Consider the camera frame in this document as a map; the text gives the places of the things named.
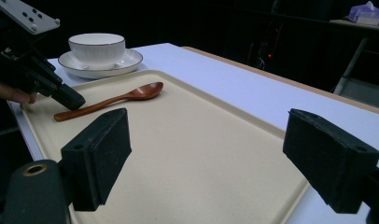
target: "white plate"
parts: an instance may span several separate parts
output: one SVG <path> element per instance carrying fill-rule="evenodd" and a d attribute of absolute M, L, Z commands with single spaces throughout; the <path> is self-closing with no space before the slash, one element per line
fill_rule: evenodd
<path fill-rule="evenodd" d="M 59 57 L 58 61 L 66 73 L 85 78 L 103 78 L 123 75 L 134 71 L 143 61 L 143 55 L 135 50 L 126 49 L 123 58 L 114 68 L 109 70 L 91 70 L 84 68 L 71 51 L 64 53 Z"/>

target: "white table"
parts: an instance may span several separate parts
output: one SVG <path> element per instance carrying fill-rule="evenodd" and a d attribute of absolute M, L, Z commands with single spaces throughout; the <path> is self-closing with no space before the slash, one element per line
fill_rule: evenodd
<path fill-rule="evenodd" d="M 171 44 L 146 46 L 134 50 L 144 56 L 138 70 L 161 70 L 281 129 L 286 129 L 288 111 L 291 108 L 298 108 L 328 119 L 379 150 L 378 109 L 355 105 L 356 103 L 351 101 L 345 103 L 345 99 L 340 96 L 331 96 L 332 94 L 245 65 L 217 60 L 218 57 L 215 59 L 204 56 L 195 52 L 196 50 Z M 56 65 L 56 74 L 69 86 L 89 81 L 68 76 L 59 66 L 57 59 L 51 59 L 50 62 Z M 10 105 L 33 158 L 43 159 L 20 106 L 14 103 Z M 356 215 L 337 215 L 325 205 L 318 193 L 310 188 L 302 197 L 288 223 L 362 224 L 365 223 L 368 211 L 369 207 L 363 204 Z"/>

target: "human hand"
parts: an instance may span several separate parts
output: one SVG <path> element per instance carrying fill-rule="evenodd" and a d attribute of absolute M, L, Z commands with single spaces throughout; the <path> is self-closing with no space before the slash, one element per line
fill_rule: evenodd
<path fill-rule="evenodd" d="M 20 89 L 8 86 L 0 82 L 0 98 L 19 104 L 33 104 L 36 100 L 36 92 L 31 94 L 21 91 Z"/>

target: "wooden spoon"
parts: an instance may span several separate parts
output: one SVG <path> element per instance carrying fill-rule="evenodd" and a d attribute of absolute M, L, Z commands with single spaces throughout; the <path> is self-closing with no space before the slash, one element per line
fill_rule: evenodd
<path fill-rule="evenodd" d="M 132 91 L 129 91 L 123 95 L 119 95 L 107 100 L 104 100 L 100 103 L 97 103 L 95 105 L 89 105 L 77 110 L 71 110 L 67 112 L 62 112 L 55 114 L 53 117 L 56 121 L 65 121 L 68 119 L 74 119 L 78 118 L 83 115 L 90 114 L 92 112 L 95 112 L 97 110 L 100 110 L 104 108 L 107 105 L 113 104 L 117 101 L 121 100 L 135 100 L 135 101 L 141 101 L 141 100 L 148 100 L 151 98 L 156 97 L 162 90 L 163 83 L 162 82 L 153 82 L 149 83 L 147 85 L 138 87 Z"/>

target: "spoon handle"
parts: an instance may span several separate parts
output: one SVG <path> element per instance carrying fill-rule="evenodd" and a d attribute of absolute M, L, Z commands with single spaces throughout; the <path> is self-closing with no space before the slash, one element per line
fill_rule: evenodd
<path fill-rule="evenodd" d="M 115 103 L 115 102 L 120 101 L 120 100 L 125 100 L 125 99 L 128 99 L 126 94 L 116 96 L 116 97 L 104 100 L 104 101 L 97 103 L 95 105 L 89 105 L 89 106 L 80 108 L 78 110 L 71 110 L 71 111 L 58 113 L 58 114 L 55 114 L 53 117 L 55 118 L 56 121 L 65 121 L 68 119 L 74 119 L 74 118 L 78 118 L 80 116 L 84 116 L 84 115 L 90 114 L 92 112 L 98 111 L 98 110 L 104 108 L 106 105 L 110 105 L 112 103 Z"/>

